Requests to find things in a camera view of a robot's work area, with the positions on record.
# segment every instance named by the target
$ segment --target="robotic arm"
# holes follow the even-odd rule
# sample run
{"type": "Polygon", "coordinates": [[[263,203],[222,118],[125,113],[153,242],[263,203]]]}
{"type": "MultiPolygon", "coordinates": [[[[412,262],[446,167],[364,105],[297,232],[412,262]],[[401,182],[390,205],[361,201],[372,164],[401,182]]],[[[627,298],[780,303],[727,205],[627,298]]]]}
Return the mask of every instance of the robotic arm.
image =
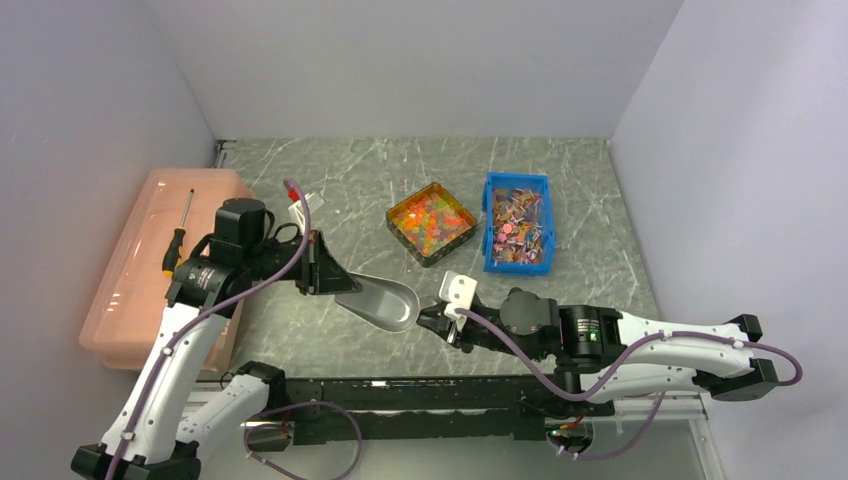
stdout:
{"type": "MultiPolygon", "coordinates": [[[[98,444],[78,449],[71,465],[75,472],[98,480],[196,479],[201,465],[244,421],[262,411],[310,400],[292,398],[282,370],[249,362],[212,401],[181,420],[203,359],[235,305],[193,323],[198,314],[246,292],[258,280],[272,278],[296,257],[303,242],[306,249],[299,261],[278,280],[294,281],[304,295],[362,291],[356,277],[329,253],[320,231],[280,242],[279,229],[271,234],[273,223],[273,215],[259,200],[231,199],[218,210],[214,233],[204,237],[174,272],[159,334],[127,403],[98,444]],[[266,219],[271,226],[266,227],[266,219]],[[178,343],[169,346],[177,332],[191,325],[178,343]],[[140,416],[129,433],[134,409],[140,409],[140,416]]],[[[470,277],[447,272],[441,301],[420,311],[418,325],[463,352],[477,346],[523,355],[548,390],[561,392],[556,393],[560,398],[547,399],[545,407],[556,408],[546,411],[574,412],[584,402],[604,404],[667,390],[706,391],[718,400],[753,400],[779,384],[772,363],[753,355],[752,345],[762,335],[754,316],[696,327],[611,308],[560,306],[519,288],[494,309],[480,302],[476,285],[470,277]],[[689,335],[678,335],[684,330],[689,335]],[[711,336],[723,343],[707,338],[711,336]],[[530,360],[550,355],[556,357],[557,366],[548,378],[530,360]]],[[[506,395],[512,391],[504,390],[506,395]]]]}

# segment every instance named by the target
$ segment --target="screwdriver handle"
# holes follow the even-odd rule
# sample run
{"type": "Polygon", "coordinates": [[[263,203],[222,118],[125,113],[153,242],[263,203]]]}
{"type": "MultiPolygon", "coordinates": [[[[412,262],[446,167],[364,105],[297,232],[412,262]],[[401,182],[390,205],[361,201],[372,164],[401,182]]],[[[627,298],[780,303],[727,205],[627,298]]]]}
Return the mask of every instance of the screwdriver handle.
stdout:
{"type": "Polygon", "coordinates": [[[177,264],[183,258],[183,237],[185,237],[185,228],[175,228],[174,238],[171,239],[168,251],[165,252],[165,258],[162,259],[162,273],[169,277],[174,274],[174,269],[177,268],[177,264]]]}

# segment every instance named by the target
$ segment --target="tabletop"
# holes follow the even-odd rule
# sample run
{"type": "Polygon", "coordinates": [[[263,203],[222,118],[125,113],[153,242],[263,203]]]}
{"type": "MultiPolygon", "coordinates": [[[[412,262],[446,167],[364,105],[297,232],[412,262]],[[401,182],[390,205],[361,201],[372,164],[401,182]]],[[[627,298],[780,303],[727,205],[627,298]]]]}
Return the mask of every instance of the tabletop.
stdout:
{"type": "MultiPolygon", "coordinates": [[[[446,270],[478,280],[481,300],[497,307],[512,287],[560,304],[614,307],[658,318],[621,198],[606,140],[559,138],[263,139],[235,142],[229,168],[278,218],[291,201],[292,177],[325,204],[312,215],[333,256],[348,271],[412,287],[426,304],[446,270]],[[546,276],[483,272],[482,229],[430,268],[421,267],[386,227],[385,214],[438,182],[479,222],[487,171],[547,175],[556,251],[546,276]]],[[[464,354],[423,328],[388,333],[336,306],[278,283],[245,301],[231,364],[257,360],[292,377],[523,374],[514,357],[475,348],[464,354]]],[[[552,371],[553,363],[543,364],[552,371]]]]}

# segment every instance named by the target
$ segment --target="metal scoop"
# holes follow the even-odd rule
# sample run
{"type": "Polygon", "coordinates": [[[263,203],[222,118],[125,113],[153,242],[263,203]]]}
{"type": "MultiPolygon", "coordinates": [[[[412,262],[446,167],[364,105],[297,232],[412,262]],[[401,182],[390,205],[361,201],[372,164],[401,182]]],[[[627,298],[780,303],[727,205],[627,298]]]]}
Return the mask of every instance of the metal scoop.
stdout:
{"type": "Polygon", "coordinates": [[[421,302],[408,286],[380,277],[351,273],[362,291],[336,295],[336,303],[375,327],[403,332],[415,325],[421,302]]]}

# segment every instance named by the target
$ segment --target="blue tray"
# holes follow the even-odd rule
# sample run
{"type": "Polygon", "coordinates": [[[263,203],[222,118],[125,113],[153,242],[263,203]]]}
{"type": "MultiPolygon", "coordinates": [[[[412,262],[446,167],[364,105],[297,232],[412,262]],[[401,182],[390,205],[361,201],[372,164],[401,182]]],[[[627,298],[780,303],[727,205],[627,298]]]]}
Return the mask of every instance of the blue tray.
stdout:
{"type": "Polygon", "coordinates": [[[483,212],[486,213],[486,231],[483,234],[482,254],[485,261],[483,271],[490,273],[503,273],[507,275],[546,275],[551,270],[554,261],[554,249],[556,239],[554,236],[554,215],[551,208],[551,192],[548,188],[548,177],[546,175],[526,175],[523,173],[500,173],[489,172],[486,176],[486,186],[483,188],[483,212]],[[540,263],[509,263],[499,262],[495,265],[492,258],[494,234],[494,222],[491,208],[493,190],[500,188],[529,188],[542,196],[543,213],[540,225],[542,226],[542,261],[540,263]]]}

